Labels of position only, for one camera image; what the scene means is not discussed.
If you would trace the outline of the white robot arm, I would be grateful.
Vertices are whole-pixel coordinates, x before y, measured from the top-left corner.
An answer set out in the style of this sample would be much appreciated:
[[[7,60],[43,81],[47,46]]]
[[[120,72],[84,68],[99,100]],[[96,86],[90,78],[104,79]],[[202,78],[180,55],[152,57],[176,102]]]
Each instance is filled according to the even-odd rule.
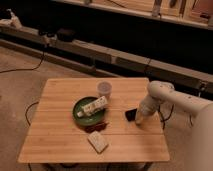
[[[195,117],[185,171],[213,171],[213,100],[176,91],[169,82],[151,81],[147,86],[147,95],[137,108],[136,124],[141,125],[165,101]]]

